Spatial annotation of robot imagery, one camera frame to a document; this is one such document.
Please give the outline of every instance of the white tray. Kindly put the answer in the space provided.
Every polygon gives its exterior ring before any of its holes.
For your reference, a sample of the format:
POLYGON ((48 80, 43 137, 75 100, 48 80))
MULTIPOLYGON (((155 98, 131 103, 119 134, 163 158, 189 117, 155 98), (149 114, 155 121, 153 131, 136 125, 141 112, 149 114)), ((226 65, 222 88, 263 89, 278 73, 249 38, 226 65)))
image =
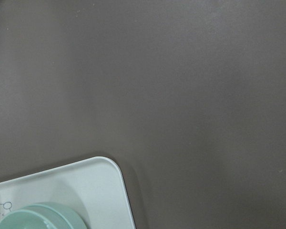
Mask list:
POLYGON ((44 201, 73 208, 89 229, 135 229, 122 173, 106 157, 0 183, 0 220, 10 211, 44 201))

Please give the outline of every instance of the white plastic tray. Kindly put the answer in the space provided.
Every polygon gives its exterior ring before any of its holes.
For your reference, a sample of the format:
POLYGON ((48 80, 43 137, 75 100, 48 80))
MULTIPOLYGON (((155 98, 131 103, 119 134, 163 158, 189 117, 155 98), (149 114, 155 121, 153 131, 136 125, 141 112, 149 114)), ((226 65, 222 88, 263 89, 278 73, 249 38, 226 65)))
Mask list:
POLYGON ((0 183, 0 220, 10 211, 44 201, 73 208, 89 229, 135 229, 122 173, 106 157, 0 183))

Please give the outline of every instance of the gray countertop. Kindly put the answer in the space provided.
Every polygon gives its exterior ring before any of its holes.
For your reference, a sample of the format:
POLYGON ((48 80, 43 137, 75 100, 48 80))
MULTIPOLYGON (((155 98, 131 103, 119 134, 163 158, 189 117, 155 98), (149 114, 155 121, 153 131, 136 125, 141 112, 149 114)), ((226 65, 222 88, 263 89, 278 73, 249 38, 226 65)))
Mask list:
POLYGON ((0 1, 0 181, 92 156, 138 229, 286 228, 286 1, 0 1))

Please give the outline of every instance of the bowl rim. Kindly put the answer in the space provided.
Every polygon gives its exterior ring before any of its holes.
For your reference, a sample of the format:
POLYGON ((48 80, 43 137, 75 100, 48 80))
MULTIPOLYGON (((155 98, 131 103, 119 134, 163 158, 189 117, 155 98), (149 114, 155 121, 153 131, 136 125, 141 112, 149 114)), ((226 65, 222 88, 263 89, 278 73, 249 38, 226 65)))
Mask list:
POLYGON ((53 229, 58 229, 48 218, 46 218, 45 216, 43 216, 42 214, 38 213, 38 212, 35 212, 35 211, 32 211, 32 210, 28 210, 28 209, 18 209, 18 210, 15 210, 15 211, 11 211, 8 215, 6 215, 5 218, 3 218, 1 221, 0 221, 0 224, 2 222, 4 222, 8 217, 10 217, 11 215, 15 215, 17 213, 29 213, 31 215, 35 215, 39 218, 41 218, 42 220, 46 221, 48 224, 50 224, 51 227, 53 227, 53 229))
POLYGON ((60 204, 60 203, 56 203, 56 202, 39 202, 39 203, 34 203, 34 204, 30 204, 27 207, 42 207, 42 208, 47 208, 51 211, 54 211, 56 214, 58 214, 59 216, 61 216, 69 225, 70 229, 75 229, 74 226, 70 223, 70 219, 65 217, 64 214, 62 214, 60 211, 58 211, 55 207, 50 206, 48 204, 54 204, 54 205, 58 205, 59 207, 64 207, 66 208, 68 211, 70 211, 72 214, 74 214, 75 216, 78 217, 77 220, 80 220, 83 225, 85 226, 85 228, 87 228, 87 226, 85 225, 85 223, 83 222, 82 218, 79 216, 79 214, 74 211, 71 207, 64 205, 64 204, 60 204))

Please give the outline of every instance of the green plastic bowl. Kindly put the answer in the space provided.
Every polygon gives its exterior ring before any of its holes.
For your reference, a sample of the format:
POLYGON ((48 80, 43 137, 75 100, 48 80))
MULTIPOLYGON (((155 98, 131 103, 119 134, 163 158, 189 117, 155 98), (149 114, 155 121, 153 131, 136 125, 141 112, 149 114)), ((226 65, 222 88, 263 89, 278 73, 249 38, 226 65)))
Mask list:
POLYGON ((0 229, 70 229, 53 211, 42 207, 24 207, 12 211, 0 222, 0 229))
POLYGON ((43 207, 59 214, 71 229, 87 229, 82 218, 70 207, 54 202, 43 202, 29 205, 29 207, 43 207))

